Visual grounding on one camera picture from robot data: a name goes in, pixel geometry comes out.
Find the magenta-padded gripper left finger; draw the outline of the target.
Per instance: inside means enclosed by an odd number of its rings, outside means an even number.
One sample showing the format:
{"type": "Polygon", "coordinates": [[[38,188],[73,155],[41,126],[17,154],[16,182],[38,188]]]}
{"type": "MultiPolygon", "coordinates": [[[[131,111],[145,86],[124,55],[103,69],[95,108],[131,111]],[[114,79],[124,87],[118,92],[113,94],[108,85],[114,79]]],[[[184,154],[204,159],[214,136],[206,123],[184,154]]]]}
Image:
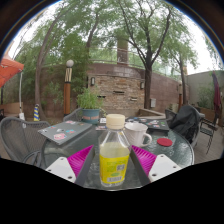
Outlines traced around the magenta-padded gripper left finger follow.
{"type": "Polygon", "coordinates": [[[46,168],[46,171],[83,186],[94,156],[93,145],[90,145],[68,158],[59,157],[46,168]]]}

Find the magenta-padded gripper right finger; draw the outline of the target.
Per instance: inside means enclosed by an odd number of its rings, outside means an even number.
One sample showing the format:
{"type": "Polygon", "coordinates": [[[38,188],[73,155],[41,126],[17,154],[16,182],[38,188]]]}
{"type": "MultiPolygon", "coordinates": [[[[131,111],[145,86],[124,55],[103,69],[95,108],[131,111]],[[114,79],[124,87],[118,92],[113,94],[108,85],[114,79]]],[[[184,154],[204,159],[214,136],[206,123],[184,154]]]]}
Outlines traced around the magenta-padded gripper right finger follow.
{"type": "Polygon", "coordinates": [[[165,154],[154,155],[137,146],[132,146],[130,156],[143,186],[181,170],[165,154]]]}

